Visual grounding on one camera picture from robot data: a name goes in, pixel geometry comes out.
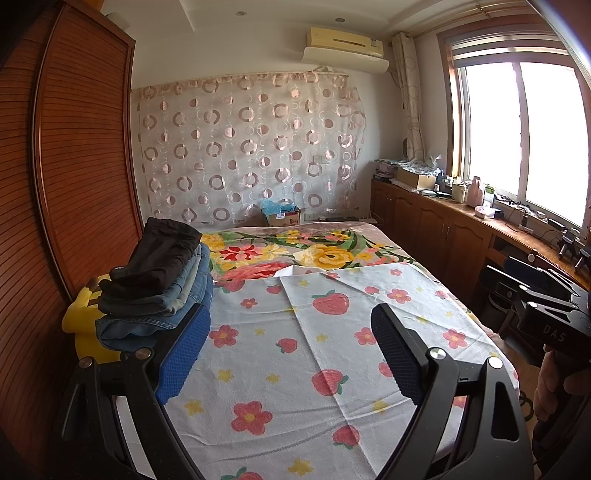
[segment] wardrobe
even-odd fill
[[[142,233],[135,42],[82,1],[47,5],[0,64],[0,445],[4,464],[33,476],[77,361],[61,318]]]

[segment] ceiling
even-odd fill
[[[504,0],[105,0],[101,12],[117,12],[137,41],[154,41],[219,25],[300,22],[386,38],[442,15]],[[238,16],[239,11],[246,12]],[[344,18],[338,23],[336,18]]]

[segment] cabinet door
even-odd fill
[[[414,253],[415,215],[413,212],[412,194],[396,192],[392,198],[392,236],[390,237],[409,254]]]
[[[378,182],[372,183],[371,188],[371,213],[380,226],[386,223],[386,211],[388,207],[388,192]]]
[[[462,214],[452,214],[449,232],[445,232],[447,243],[447,265],[444,278],[452,293],[466,305],[470,305],[472,293],[478,283],[486,250],[491,242],[491,233],[480,222]]]
[[[420,199],[417,207],[417,229],[414,240],[415,258],[439,280],[443,275],[446,253],[445,231],[448,212],[445,207]]]

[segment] bottle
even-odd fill
[[[466,199],[466,205],[469,207],[478,207],[482,205],[484,201],[484,188],[480,186],[480,177],[474,177],[472,179],[472,185],[468,189],[468,197]]]

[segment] circle pattern curtain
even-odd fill
[[[355,207],[366,119],[348,75],[211,77],[133,94],[134,161],[152,215],[223,229],[258,215],[264,199],[312,212]]]

